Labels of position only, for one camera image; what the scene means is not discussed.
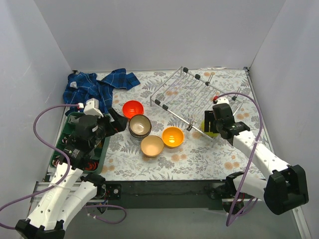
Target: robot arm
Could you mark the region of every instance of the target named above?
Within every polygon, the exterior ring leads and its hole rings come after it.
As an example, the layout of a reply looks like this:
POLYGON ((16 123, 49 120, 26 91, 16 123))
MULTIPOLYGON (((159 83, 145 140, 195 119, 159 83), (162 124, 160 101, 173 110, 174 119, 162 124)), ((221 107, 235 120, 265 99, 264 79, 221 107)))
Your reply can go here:
MULTIPOLYGON (((235 122, 229 102, 221 97, 209 112, 210 131, 220 133, 223 139, 250 156, 255 136, 243 122, 235 122)), ((252 161, 265 180, 251 176, 245 178, 241 192, 264 200, 268 208, 277 215, 301 206, 309 201, 306 173, 299 165, 291 166, 274 155, 263 144, 258 143, 252 161)), ((235 195, 243 172, 236 172, 226 178, 227 190, 235 195)))
POLYGON ((71 168, 65 179, 56 183, 67 172, 67 163, 60 157, 56 172, 47 191, 34 211, 26 220, 19 220, 15 229, 25 239, 62 239, 65 230, 83 206, 97 195, 103 195, 105 178, 88 174, 81 177, 82 183, 68 199, 73 184, 82 175, 95 147, 106 137, 124 131, 128 119, 109 109, 114 121, 98 110, 98 101, 90 99, 84 108, 84 116, 79 118, 75 131, 67 139, 64 152, 69 156, 71 168))

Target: blue checkered cloth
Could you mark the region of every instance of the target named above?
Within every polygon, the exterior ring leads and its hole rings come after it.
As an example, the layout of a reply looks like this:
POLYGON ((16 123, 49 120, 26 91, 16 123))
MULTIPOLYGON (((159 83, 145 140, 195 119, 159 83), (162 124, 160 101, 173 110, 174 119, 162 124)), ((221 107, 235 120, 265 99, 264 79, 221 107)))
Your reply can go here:
MULTIPOLYGON (((63 93, 63 99, 66 104, 85 103, 91 98, 99 100, 99 109, 102 113, 107 113, 108 108, 112 107, 113 89, 129 90, 140 84, 133 73, 126 74, 126 69, 112 71, 103 80, 96 80, 95 73, 70 74, 68 84, 63 93)), ((76 107, 71 107, 65 114, 78 112, 76 107)))

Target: metal rack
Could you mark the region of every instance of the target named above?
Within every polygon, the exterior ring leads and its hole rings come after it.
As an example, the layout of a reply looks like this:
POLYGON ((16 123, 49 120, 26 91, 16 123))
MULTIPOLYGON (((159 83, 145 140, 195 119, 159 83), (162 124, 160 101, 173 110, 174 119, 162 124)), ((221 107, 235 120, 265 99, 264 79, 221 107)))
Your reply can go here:
MULTIPOLYGON (((180 119, 190 131, 192 128, 204 134, 201 124, 204 121, 204 112, 212 110, 213 98, 225 92, 211 85, 215 73, 211 73, 208 81, 199 74, 192 74, 186 67, 177 69, 164 83, 150 96, 153 103, 180 119)), ((244 102, 237 99, 237 95, 227 96, 233 114, 241 108, 244 102)))

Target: beige bowl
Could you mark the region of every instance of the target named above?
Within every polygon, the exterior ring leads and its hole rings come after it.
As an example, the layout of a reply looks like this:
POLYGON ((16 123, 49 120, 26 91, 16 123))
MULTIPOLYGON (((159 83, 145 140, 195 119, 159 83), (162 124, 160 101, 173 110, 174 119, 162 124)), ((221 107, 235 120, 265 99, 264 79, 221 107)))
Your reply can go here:
POLYGON ((149 135, 141 142, 141 150, 147 157, 156 157, 162 153, 163 149, 163 140, 155 135, 149 135))

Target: red bowl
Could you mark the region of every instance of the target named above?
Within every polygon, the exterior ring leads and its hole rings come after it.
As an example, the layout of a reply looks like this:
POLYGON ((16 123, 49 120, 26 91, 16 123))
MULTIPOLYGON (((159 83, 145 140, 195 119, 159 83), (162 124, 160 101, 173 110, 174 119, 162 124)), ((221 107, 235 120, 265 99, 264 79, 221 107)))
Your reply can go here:
POLYGON ((144 114, 144 107, 138 101, 127 101, 123 105, 123 114, 126 118, 131 119, 133 116, 144 114))

